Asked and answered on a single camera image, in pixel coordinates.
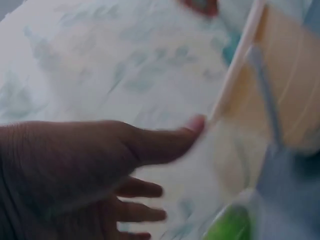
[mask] patterned fabric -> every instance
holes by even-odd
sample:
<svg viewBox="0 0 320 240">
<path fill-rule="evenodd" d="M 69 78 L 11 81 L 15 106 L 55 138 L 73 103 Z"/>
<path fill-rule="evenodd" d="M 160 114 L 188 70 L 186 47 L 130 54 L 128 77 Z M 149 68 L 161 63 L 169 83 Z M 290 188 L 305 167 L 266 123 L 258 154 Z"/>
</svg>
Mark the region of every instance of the patterned fabric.
<svg viewBox="0 0 320 240">
<path fill-rule="evenodd" d="M 274 1 L 298 20 L 300 4 L 308 5 Z M 229 27 L 241 31 L 251 5 L 220 2 L 228 23 L 195 16 L 174 0 L 28 0 L 0 22 L 0 123 L 115 119 L 158 129 L 208 114 L 227 70 L 221 51 Z M 213 143 L 224 143 L 217 132 L 237 134 L 218 127 L 183 161 L 136 173 L 164 186 L 163 199 L 146 203 L 164 206 L 166 223 L 119 227 L 148 229 L 154 239 L 200 239 L 223 204 L 212 163 Z M 252 142 L 263 155 L 266 143 Z M 256 156 L 235 149 L 244 161 Z M 243 188 L 250 179 L 239 172 Z"/>
</svg>

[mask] hand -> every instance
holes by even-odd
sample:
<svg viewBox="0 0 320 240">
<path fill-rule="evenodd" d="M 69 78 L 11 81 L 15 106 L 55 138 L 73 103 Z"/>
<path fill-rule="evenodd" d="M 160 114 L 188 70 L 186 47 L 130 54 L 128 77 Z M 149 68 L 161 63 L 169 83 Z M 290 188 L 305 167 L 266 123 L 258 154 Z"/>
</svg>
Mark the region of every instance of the hand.
<svg viewBox="0 0 320 240">
<path fill-rule="evenodd" d="M 142 130 L 118 121 L 1 127 L 0 200 L 15 235 L 27 240 L 149 239 L 149 233 L 119 232 L 117 222 L 163 221 L 166 213 L 118 197 L 158 198 L 163 189 L 129 174 L 181 157 L 204 125 L 197 116 L 175 131 Z"/>
</svg>

